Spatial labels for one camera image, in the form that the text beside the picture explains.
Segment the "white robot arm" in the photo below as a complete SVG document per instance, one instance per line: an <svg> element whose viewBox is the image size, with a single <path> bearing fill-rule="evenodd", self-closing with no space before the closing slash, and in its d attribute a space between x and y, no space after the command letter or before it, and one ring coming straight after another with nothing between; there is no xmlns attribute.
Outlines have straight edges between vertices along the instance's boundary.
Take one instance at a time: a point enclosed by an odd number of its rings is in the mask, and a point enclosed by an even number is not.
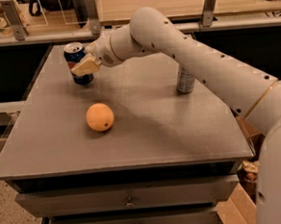
<svg viewBox="0 0 281 224"><path fill-rule="evenodd" d="M281 224L281 81L185 36L153 8L140 8L123 28L100 36L71 69L81 77L154 52L170 56L264 134L259 157L256 224Z"/></svg>

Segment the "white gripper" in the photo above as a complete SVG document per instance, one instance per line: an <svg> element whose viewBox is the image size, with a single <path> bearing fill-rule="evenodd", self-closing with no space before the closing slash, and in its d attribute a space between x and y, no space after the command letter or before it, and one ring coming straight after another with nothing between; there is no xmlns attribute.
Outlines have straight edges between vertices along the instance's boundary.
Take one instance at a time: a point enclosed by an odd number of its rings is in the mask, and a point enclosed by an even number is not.
<svg viewBox="0 0 281 224"><path fill-rule="evenodd" d="M112 67L123 63L113 51L111 43L113 33L113 31L102 33L97 40L85 47L87 54L71 68L75 76L82 77L85 74L95 73L100 69L101 64Z"/></svg>

